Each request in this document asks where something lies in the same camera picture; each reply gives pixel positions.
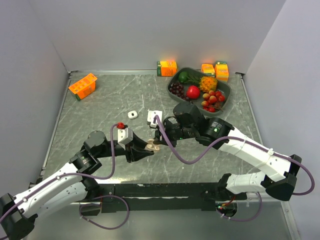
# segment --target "fruit tray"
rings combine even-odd
[[[193,69],[193,68],[190,68],[190,67],[184,67],[184,68],[180,69],[180,70],[171,78],[171,80],[169,81],[168,85],[166,86],[166,90],[167,90],[169,96],[170,96],[172,99],[174,99],[174,100],[176,100],[177,102],[180,102],[180,103],[182,103],[182,102],[184,102],[184,101],[186,101],[186,100],[184,100],[184,99],[178,97],[177,95],[171,93],[171,92],[169,91],[169,89],[171,88],[171,84],[179,83],[178,78],[179,78],[179,74],[180,74],[181,72],[187,72],[188,74],[192,74],[192,75],[194,75],[194,76],[196,76],[196,77],[199,77],[199,78],[201,78],[201,77],[203,77],[203,76],[208,76],[208,75],[206,75],[205,73],[200,72],[200,71],[197,71],[197,70],[195,70],[195,69]],[[184,95],[186,95],[187,90],[188,90],[188,88],[189,88],[191,85],[192,85],[192,84],[189,84],[189,83],[183,84],[183,92],[184,92]],[[196,106],[198,107],[198,109],[200,110],[200,112],[201,112],[202,114],[204,114],[205,116],[208,116],[208,117],[218,116],[218,115],[222,114],[223,110],[225,109],[225,106],[228,104],[229,96],[230,96],[230,94],[231,94],[231,88],[229,87],[229,85],[228,85],[227,83],[218,80],[218,84],[217,84],[216,91],[222,92],[222,94],[225,96],[225,101],[220,104],[222,111],[221,111],[221,110],[218,110],[218,109],[216,109],[216,112],[209,112],[209,111],[207,111],[207,110],[204,110],[204,109],[203,109],[203,106],[201,105],[201,103],[204,101],[204,99],[203,99],[203,94],[204,94],[204,92],[202,92],[202,91],[201,91],[201,93],[200,93],[200,96],[199,96],[197,99],[190,99],[189,102],[191,102],[192,104],[196,105]]]

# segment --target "white wall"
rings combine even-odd
[[[287,0],[255,56],[245,85],[263,142],[297,154],[315,178],[290,204],[302,239],[320,239],[320,1]],[[309,189],[299,171],[296,192]]]
[[[285,0],[29,0],[67,70],[247,72]]]
[[[28,0],[0,1],[0,196],[39,176],[67,79]]]

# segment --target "gray marble surface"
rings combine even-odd
[[[86,73],[70,76],[71,83]],[[48,156],[44,177],[61,168],[80,150],[90,132],[103,131],[107,139],[112,124],[124,122],[141,139],[147,141],[154,130],[146,124],[148,110],[163,111],[163,116],[173,116],[177,104],[166,91],[169,77],[156,75],[97,74],[96,90],[81,101],[68,91],[59,118],[56,133]],[[232,94],[224,112],[219,116],[244,134],[259,142],[240,75],[229,78]],[[138,118],[130,120],[129,111],[136,110]],[[193,160],[205,149],[193,139],[179,141],[177,151],[187,160]],[[94,175],[107,176],[111,171],[111,158],[101,158],[102,167]],[[257,169],[228,153],[210,150],[193,165],[181,163],[166,146],[160,146],[155,155],[138,162],[127,163],[124,156],[116,158],[115,173],[109,183],[200,183],[217,182],[225,173],[247,174]]]

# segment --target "orange box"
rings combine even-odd
[[[212,75],[212,77],[216,76],[216,72],[212,64],[202,64],[201,72],[203,72],[204,74]]]
[[[177,72],[177,63],[175,61],[158,61],[156,75],[159,77],[171,77]]]
[[[76,99],[80,101],[96,90],[97,79],[95,75],[89,73],[84,78],[72,84],[69,90],[75,95]]]
[[[225,61],[218,61],[214,66],[215,78],[221,81],[228,81],[229,70],[228,65]]]

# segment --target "green vegetable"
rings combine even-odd
[[[182,71],[180,72],[178,79],[180,83],[185,84],[189,80],[189,75],[186,71]]]

